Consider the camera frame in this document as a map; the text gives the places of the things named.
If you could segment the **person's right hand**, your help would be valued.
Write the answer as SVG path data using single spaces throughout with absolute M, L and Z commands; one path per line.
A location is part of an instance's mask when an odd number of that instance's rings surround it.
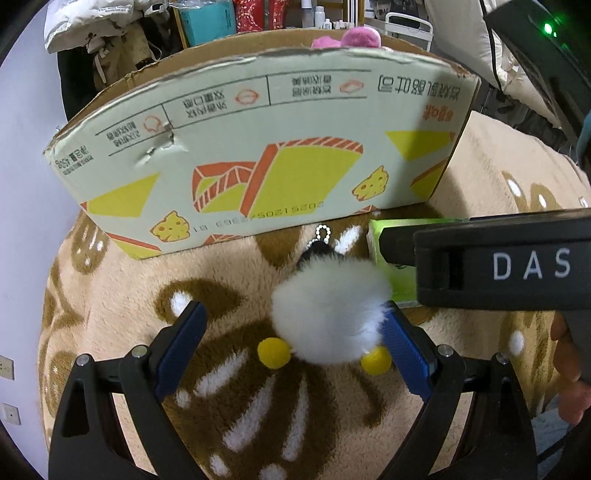
M 551 339 L 557 342 L 554 367 L 560 374 L 559 415 L 577 425 L 590 405 L 590 387 L 581 381 L 582 360 L 565 319 L 556 313 L 551 326 Z

